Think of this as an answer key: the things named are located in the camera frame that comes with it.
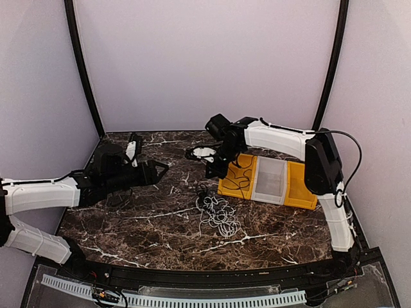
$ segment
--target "white wall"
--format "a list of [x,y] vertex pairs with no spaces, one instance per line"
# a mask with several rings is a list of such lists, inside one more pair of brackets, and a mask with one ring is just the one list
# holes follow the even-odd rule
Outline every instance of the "white wall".
[[[98,141],[72,51],[64,2],[0,1],[0,173],[48,178],[81,168]],[[53,233],[62,209],[19,215]],[[0,248],[0,307],[20,307],[34,258]]]
[[106,131],[202,129],[219,112],[311,128],[339,0],[75,3]]
[[[411,307],[411,3],[351,1],[324,126],[360,141],[348,188],[371,246],[380,246],[402,307]],[[349,176],[358,154],[339,149]]]

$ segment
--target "marble tabletop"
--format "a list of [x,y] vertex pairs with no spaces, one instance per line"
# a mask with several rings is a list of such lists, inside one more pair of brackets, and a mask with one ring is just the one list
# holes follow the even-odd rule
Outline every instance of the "marble tabletop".
[[[222,237],[207,224],[199,231],[196,184],[216,191],[205,165],[184,152],[214,140],[207,132],[141,132],[140,161],[155,159],[170,170],[157,185],[134,187],[92,207],[68,209],[59,235],[75,239],[92,261],[162,270],[251,270],[331,258],[331,237],[320,205],[315,210],[224,198],[236,209],[241,229]],[[101,144],[126,148],[130,133],[108,133]],[[295,160],[250,149],[253,155]]]

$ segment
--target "tangled white cable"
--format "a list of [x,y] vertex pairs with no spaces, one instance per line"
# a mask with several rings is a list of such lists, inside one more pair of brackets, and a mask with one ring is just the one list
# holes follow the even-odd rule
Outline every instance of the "tangled white cable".
[[[195,200],[195,205],[197,209],[201,212],[200,224],[198,229],[201,232],[201,225],[203,223],[208,223],[211,228],[217,228],[220,235],[227,237],[232,237],[241,228],[241,223],[237,220],[234,210],[229,202],[223,198],[217,199],[216,197],[205,197],[203,204],[198,204],[200,198]],[[203,218],[203,214],[206,213],[208,218]]]

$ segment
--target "black metal frame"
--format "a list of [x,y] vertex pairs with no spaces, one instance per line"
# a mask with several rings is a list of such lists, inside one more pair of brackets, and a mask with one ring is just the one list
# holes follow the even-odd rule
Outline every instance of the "black metal frame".
[[[362,248],[362,254],[360,256],[361,266],[380,262],[384,276],[387,279],[394,306],[400,308],[398,296],[380,248],[369,248],[358,218],[354,212],[353,223]],[[58,275],[73,278],[53,261],[37,257],[31,270],[29,281],[26,285],[21,308],[26,307],[37,268],[41,264],[56,268],[58,270]],[[92,261],[87,261],[87,264],[97,273],[97,282],[111,287],[119,287],[135,291],[137,291],[140,286],[223,289],[280,285],[282,290],[298,288],[300,290],[305,290],[308,294],[318,294],[327,289],[328,281],[335,279],[335,277],[313,277],[308,274],[310,272],[317,273],[324,268],[334,266],[335,263],[333,262],[333,259],[278,268],[241,271],[172,271],[130,268],[127,266],[115,266]]]
[[333,50],[331,52],[331,58],[329,60],[326,81],[324,83],[324,88],[322,89],[319,107],[317,109],[317,113],[315,114],[315,119],[312,127],[312,130],[315,131],[319,130],[321,127],[322,118],[324,117],[324,113],[326,112],[327,108],[329,94],[331,93],[331,88],[333,86],[335,72],[337,70],[338,58],[340,57],[342,39],[344,37],[345,22],[347,20],[348,14],[348,3],[349,0],[341,0],[340,2],[340,10],[338,13],[337,28],[335,30]]
[[[94,126],[96,127],[98,135],[100,136],[100,138],[102,138],[105,135],[105,131],[103,123],[101,122],[100,115],[98,113],[96,100],[94,99],[92,93],[89,75],[87,74],[87,69],[84,62],[82,46],[80,43],[80,36],[78,34],[78,27],[76,23],[74,3],[73,0],[64,0],[64,4],[66,7],[67,25],[69,27],[71,43],[73,45],[74,57],[76,58],[78,74],[80,75],[80,79],[82,81],[84,94],[90,109]],[[348,13],[348,4],[349,0],[340,1],[340,9],[338,13],[337,27],[335,30],[333,50],[331,52],[331,58],[329,61],[327,76],[324,83],[324,88],[322,90],[319,106],[317,109],[317,113],[315,114],[315,119],[312,126],[313,130],[318,130],[321,126],[321,122],[326,111],[329,95],[331,93],[331,88],[333,86],[335,72],[337,70],[338,59],[340,56],[342,46],[342,39],[344,37],[345,22],[347,20]]]
[[85,67],[82,45],[80,43],[80,36],[78,34],[76,23],[76,15],[74,12],[73,0],[64,0],[64,5],[66,6],[67,24],[69,26],[71,43],[73,45],[74,57],[76,58],[78,74],[80,75],[80,79],[82,81],[85,98],[90,109],[94,126],[96,127],[98,135],[100,136],[100,138],[102,138],[105,135],[104,127],[98,113],[96,101],[91,89],[89,75],[87,74],[87,69]]

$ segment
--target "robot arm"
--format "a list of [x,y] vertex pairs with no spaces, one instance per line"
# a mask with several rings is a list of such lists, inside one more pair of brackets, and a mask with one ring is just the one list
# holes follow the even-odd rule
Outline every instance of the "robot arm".
[[[18,248],[59,264],[83,255],[73,240],[49,235],[13,215],[50,207],[90,206],[109,193],[158,183],[168,166],[154,160],[137,162],[141,143],[142,139],[132,134],[125,153],[115,144],[101,146],[86,170],[72,171],[62,178],[23,182],[0,179],[0,247]],[[160,173],[157,167],[163,168]]]
[[221,114],[212,117],[205,128],[221,145],[216,149],[191,149],[186,156],[207,160],[206,178],[225,178],[229,164],[235,163],[249,146],[295,156],[305,161],[304,182],[324,209],[334,251],[347,252],[354,245],[351,213],[347,215],[344,206],[340,206],[344,203],[342,163],[327,130],[296,130],[251,117],[231,123]]

